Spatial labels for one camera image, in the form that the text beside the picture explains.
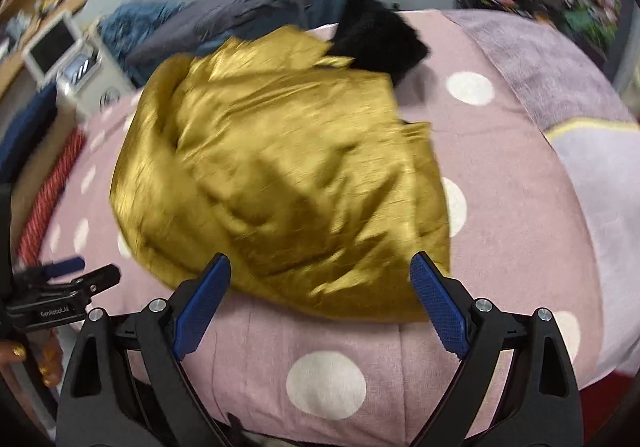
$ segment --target yellow trim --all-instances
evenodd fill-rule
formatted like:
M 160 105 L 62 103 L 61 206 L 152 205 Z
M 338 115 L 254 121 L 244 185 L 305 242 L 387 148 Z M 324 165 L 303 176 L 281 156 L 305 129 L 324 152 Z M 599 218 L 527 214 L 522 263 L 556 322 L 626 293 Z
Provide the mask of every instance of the yellow trim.
M 572 130 L 582 128 L 596 128 L 600 130 L 611 130 L 615 132 L 638 132 L 640 125 L 636 122 L 612 122 L 602 119 L 587 119 L 583 117 L 575 117 L 574 119 L 565 120 L 550 130 L 545 132 L 547 140 L 553 140 Z

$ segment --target hand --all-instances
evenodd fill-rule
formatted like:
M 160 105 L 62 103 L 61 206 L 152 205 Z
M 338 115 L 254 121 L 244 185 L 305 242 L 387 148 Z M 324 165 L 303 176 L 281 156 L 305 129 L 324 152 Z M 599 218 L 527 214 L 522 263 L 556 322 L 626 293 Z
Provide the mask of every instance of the hand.
M 0 341 L 0 366 L 21 363 L 26 358 L 26 351 L 21 345 Z M 62 380 L 62 348 L 60 348 L 58 337 L 53 331 L 42 348 L 42 358 L 38 359 L 38 367 L 42 374 L 42 382 L 47 387 L 55 387 Z

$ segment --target red floor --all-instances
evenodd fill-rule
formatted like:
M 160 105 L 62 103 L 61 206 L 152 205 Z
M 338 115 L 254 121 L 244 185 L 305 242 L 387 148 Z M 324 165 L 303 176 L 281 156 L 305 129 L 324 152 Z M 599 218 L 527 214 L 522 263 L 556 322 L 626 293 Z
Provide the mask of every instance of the red floor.
M 631 381 L 629 377 L 612 373 L 580 392 L 585 440 L 591 438 L 613 414 Z

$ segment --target black fur fabric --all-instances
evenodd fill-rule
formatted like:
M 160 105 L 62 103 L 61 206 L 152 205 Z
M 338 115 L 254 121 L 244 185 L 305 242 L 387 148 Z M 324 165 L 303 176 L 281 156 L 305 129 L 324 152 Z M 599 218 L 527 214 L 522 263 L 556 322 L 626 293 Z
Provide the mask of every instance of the black fur fabric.
M 414 29 L 376 0 L 347 0 L 327 55 L 353 57 L 352 68 L 391 75 L 396 86 L 429 55 Z

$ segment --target red striped fabric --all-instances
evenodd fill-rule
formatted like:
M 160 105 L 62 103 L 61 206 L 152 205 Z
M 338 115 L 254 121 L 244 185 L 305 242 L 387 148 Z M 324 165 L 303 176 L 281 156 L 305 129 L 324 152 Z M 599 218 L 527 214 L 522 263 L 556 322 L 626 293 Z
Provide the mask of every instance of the red striped fabric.
M 66 139 L 65 149 L 58 163 L 38 192 L 29 221 L 22 231 L 17 251 L 18 257 L 28 267 L 39 263 L 40 249 L 49 227 L 49 221 L 58 204 L 58 198 L 65 188 L 66 179 L 69 177 L 85 142 L 86 135 L 79 128 L 71 132 Z

